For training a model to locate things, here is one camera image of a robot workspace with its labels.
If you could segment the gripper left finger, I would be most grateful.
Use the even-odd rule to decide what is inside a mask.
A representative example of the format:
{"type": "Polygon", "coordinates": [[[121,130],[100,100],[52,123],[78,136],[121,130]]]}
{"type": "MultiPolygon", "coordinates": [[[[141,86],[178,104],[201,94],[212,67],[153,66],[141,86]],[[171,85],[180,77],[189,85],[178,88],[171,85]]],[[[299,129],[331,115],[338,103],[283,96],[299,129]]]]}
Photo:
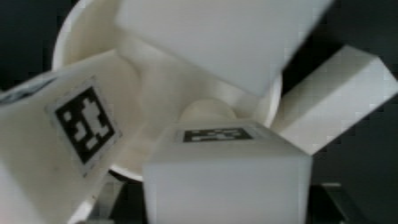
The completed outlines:
{"type": "Polygon", "coordinates": [[[107,174],[100,199],[82,224],[146,224],[144,185],[116,173],[107,174]]]}

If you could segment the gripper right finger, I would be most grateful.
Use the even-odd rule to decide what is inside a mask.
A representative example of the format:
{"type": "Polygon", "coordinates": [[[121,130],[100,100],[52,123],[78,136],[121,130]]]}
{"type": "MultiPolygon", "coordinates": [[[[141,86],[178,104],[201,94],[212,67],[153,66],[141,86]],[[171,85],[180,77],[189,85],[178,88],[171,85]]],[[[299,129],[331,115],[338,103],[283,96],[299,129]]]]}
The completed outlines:
{"type": "Polygon", "coordinates": [[[372,224],[343,185],[338,183],[311,186],[308,224],[372,224]]]}

